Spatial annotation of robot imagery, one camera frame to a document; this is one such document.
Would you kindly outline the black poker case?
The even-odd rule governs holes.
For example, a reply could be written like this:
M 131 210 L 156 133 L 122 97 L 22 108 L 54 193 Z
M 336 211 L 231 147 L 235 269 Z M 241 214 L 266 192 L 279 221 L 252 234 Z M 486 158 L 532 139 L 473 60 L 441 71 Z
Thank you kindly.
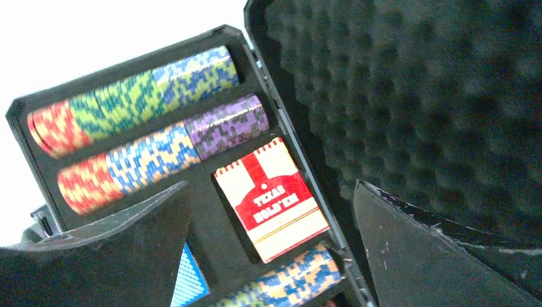
M 20 243 L 186 182 L 185 243 L 210 289 L 189 306 L 214 306 L 319 244 L 342 280 L 302 306 L 381 306 L 353 210 L 361 180 L 455 223 L 541 245 L 540 1 L 248 1 L 244 17 L 244 30 L 219 26 L 12 102 L 6 119 L 45 198 Z M 32 111 L 220 46 L 239 76 L 230 89 L 58 159 L 30 134 Z M 66 204 L 62 169 L 248 95 L 263 104 L 264 134 L 90 213 Z M 330 228 L 264 263 L 213 174 L 276 137 Z

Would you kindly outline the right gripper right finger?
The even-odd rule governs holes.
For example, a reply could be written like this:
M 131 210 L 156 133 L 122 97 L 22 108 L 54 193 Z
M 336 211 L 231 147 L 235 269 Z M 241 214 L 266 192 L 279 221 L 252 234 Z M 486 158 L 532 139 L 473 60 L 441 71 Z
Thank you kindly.
M 541 245 L 471 228 L 358 180 L 353 210 L 381 306 L 540 306 Z

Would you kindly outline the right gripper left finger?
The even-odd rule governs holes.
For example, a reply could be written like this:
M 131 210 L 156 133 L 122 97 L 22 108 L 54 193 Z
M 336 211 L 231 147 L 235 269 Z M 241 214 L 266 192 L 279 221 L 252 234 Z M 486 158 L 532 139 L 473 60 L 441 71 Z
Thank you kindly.
M 169 306 L 192 208 L 178 182 L 85 226 L 1 248 L 1 305 Z

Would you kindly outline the red card deck box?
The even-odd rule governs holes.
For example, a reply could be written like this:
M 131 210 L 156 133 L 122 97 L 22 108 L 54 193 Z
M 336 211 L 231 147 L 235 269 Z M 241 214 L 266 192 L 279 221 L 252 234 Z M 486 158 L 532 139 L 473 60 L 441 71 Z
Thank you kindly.
M 281 137 L 213 175 L 264 263 L 330 228 Z

